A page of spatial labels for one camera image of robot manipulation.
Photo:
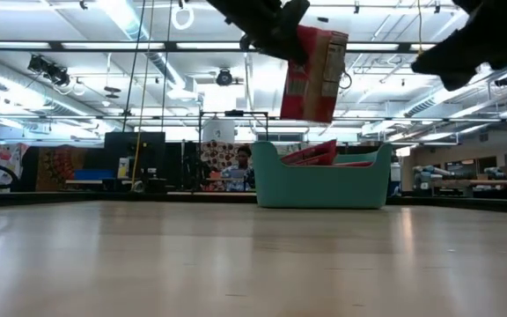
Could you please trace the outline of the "circle patterned cloth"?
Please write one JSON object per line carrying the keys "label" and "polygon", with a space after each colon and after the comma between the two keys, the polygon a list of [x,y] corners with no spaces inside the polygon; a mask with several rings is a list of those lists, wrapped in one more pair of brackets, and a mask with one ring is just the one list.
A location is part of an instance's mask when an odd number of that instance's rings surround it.
{"label": "circle patterned cloth", "polygon": [[223,179],[221,172],[226,167],[237,164],[237,151],[242,145],[246,145],[250,148],[247,144],[233,144],[216,141],[202,144],[201,160],[210,168],[209,175],[207,176],[207,184],[204,186],[206,190],[226,191],[224,183],[228,181],[228,179]]}

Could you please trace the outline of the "black ceiling equipment cluster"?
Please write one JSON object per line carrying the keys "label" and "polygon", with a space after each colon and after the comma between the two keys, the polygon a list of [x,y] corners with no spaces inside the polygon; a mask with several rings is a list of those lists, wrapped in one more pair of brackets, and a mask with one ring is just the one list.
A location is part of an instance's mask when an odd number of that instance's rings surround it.
{"label": "black ceiling equipment cluster", "polygon": [[47,60],[42,55],[32,55],[27,68],[48,79],[53,85],[65,87],[70,84],[68,69],[60,64]]}

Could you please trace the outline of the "red orange patterned cloth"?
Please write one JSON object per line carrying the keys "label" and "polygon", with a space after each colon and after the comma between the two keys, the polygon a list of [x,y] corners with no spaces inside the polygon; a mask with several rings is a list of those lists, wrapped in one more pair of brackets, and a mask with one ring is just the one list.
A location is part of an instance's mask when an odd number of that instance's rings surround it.
{"label": "red orange patterned cloth", "polygon": [[54,192],[65,189],[76,170],[84,166],[85,148],[68,145],[39,148],[36,190]]}

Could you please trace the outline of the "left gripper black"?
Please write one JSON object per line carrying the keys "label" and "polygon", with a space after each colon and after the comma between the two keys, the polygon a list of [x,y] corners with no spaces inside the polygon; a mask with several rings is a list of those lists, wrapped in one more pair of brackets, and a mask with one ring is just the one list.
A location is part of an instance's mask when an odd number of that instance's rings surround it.
{"label": "left gripper black", "polygon": [[276,44],[276,56],[304,64],[308,54],[298,37],[301,19],[310,6],[308,0],[206,0],[224,16],[224,22],[243,33],[241,49],[266,49]]}

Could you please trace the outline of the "person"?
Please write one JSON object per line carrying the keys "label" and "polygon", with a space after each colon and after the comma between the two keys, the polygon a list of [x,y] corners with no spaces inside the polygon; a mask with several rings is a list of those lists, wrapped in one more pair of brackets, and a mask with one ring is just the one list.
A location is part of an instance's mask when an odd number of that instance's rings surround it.
{"label": "person", "polygon": [[242,145],[237,151],[237,164],[226,167],[221,176],[228,179],[224,183],[224,188],[228,192],[246,192],[255,188],[254,169],[249,165],[249,159],[252,156],[251,149]]}

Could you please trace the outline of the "white cylinder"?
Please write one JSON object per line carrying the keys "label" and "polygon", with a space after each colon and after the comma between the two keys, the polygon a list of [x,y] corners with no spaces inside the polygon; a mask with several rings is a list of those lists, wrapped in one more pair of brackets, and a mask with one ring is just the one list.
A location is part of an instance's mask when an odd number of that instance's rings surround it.
{"label": "white cylinder", "polygon": [[231,120],[212,119],[202,125],[203,142],[235,142],[235,122]]}

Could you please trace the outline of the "floral patterned cloth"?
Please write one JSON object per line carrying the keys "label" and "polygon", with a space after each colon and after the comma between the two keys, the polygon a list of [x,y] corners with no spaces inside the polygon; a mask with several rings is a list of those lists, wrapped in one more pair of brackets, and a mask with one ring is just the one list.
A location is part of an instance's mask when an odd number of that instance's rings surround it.
{"label": "floral patterned cloth", "polygon": [[[22,158],[29,146],[27,144],[0,144],[0,166],[10,169],[18,177],[23,170]],[[7,184],[12,181],[9,174],[0,170],[0,184]]]}

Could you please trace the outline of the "black tube stand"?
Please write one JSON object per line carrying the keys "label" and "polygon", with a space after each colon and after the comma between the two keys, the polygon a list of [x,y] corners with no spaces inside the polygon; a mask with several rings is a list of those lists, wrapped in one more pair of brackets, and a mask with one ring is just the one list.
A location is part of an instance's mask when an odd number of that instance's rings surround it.
{"label": "black tube stand", "polygon": [[199,143],[197,145],[197,158],[199,159],[199,162],[196,164],[196,167],[198,168],[198,171],[196,172],[197,176],[197,187],[206,192],[225,192],[226,191],[209,191],[204,188],[204,186],[207,184],[207,176],[209,175],[210,168],[207,166],[205,162],[201,160],[201,147],[202,144],[207,143],[203,142],[202,140],[202,125],[207,120],[212,119],[223,119],[223,120],[231,120],[235,122],[235,142],[233,144],[247,144],[250,146],[252,151],[252,157],[251,157],[251,165],[252,159],[253,159],[253,150],[252,145],[247,140],[239,141],[238,137],[240,134],[239,130],[239,124],[246,122],[246,120],[250,119],[253,123],[256,123],[258,121],[263,121],[265,124],[268,123],[268,113],[262,112],[262,111],[245,111],[245,110],[226,110],[226,111],[201,111],[199,113],[199,119],[198,119],[198,131],[199,131]]}

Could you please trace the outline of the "blue box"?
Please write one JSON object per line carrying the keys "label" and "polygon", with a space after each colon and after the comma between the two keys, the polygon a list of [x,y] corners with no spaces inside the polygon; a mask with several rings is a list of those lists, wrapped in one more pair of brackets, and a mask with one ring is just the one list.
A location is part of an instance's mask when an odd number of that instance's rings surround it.
{"label": "blue box", "polygon": [[74,171],[75,181],[102,181],[113,178],[114,172],[107,169],[77,169]]}

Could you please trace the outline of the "black aluminium table frame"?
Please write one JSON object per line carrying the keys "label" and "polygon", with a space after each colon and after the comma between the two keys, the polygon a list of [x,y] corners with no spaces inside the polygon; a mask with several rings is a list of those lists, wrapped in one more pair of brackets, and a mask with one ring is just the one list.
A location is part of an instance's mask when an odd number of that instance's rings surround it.
{"label": "black aluminium table frame", "polygon": [[[85,201],[135,201],[162,203],[256,203],[254,194],[175,193],[128,194],[106,192],[18,192],[0,193],[0,207],[42,203],[77,203]],[[433,206],[466,210],[488,210],[507,213],[507,200],[453,197],[389,197],[388,205]]]}

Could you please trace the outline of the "wooden background workbench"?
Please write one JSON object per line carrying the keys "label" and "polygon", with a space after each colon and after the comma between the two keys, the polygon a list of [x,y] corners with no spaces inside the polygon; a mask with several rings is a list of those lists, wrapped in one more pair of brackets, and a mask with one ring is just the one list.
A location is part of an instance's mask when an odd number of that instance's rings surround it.
{"label": "wooden background workbench", "polygon": [[431,190],[435,188],[461,189],[464,197],[473,197],[473,187],[492,186],[507,187],[507,180],[436,180],[430,183]]}

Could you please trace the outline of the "teal plastic basket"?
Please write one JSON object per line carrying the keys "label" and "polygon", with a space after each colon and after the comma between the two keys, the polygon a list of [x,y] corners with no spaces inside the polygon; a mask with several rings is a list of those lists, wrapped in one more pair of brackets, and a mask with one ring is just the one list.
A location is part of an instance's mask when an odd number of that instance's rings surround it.
{"label": "teal plastic basket", "polygon": [[285,165],[272,143],[252,144],[257,203],[263,208],[380,209],[386,204],[393,147],[346,159],[372,159],[369,166]]}

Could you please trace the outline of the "black cabinet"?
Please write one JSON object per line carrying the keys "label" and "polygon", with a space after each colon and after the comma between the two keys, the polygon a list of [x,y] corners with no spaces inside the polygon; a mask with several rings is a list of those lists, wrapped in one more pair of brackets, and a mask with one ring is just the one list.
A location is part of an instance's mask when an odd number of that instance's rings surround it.
{"label": "black cabinet", "polygon": [[[108,132],[104,141],[104,160],[114,172],[118,189],[149,194],[165,193],[163,175],[164,132]],[[117,178],[119,158],[129,158],[129,177]]]}

